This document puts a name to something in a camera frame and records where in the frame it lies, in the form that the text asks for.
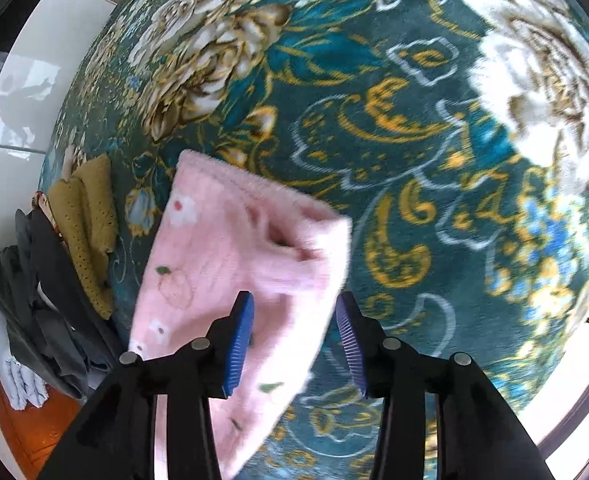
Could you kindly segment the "pink fleece floral garment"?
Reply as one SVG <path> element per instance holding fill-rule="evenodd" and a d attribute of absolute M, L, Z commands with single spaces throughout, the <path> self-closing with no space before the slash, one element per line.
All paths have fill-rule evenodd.
<path fill-rule="evenodd" d="M 144 359 L 206 335 L 243 290 L 254 323 L 239 386 L 210 404 L 221 474 L 259 450 L 309 379 L 349 268 L 352 222 L 320 200 L 186 150 L 130 332 Z"/>

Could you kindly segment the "orange wooden cabinet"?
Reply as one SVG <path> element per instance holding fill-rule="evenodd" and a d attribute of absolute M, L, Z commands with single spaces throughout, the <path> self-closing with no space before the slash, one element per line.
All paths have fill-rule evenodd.
<path fill-rule="evenodd" d="M 10 408 L 0 383 L 0 461 L 17 479 L 35 479 L 64 432 L 80 411 L 80 404 L 57 390 L 47 390 L 42 408 Z"/>

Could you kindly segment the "white blue striped cloth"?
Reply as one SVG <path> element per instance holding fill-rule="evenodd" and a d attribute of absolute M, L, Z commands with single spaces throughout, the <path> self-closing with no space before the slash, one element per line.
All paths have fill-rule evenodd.
<path fill-rule="evenodd" d="M 48 400 L 44 380 L 13 356 L 8 356 L 5 360 L 4 373 L 6 395 L 14 410 L 23 411 L 29 404 L 34 408 L 41 408 Z"/>

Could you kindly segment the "dark grey garment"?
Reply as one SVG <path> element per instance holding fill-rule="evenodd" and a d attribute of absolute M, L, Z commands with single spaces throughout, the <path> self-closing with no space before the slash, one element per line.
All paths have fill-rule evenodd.
<path fill-rule="evenodd" d="M 12 355 L 46 384 L 83 401 L 124 351 L 94 310 L 71 257 L 39 210 L 14 215 L 17 243 L 0 250 L 0 312 Z"/>

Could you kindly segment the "mustard yellow knit garment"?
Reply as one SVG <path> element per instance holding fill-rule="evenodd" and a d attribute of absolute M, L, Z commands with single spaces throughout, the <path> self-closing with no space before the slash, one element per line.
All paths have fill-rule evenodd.
<path fill-rule="evenodd" d="M 109 157 L 86 160 L 70 177 L 53 183 L 46 196 L 84 292 L 108 320 L 113 312 L 109 257 L 118 235 Z"/>

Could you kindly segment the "teal floral plush blanket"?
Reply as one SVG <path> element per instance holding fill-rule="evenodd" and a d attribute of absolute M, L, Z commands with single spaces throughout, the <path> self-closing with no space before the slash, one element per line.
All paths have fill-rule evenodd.
<path fill-rule="evenodd" d="M 546 410 L 589 310 L 577 0 L 121 0 L 40 182 L 110 158 L 122 336 L 186 150 L 348 216 L 366 315 L 421 353 L 470 353 L 527 422 Z"/>

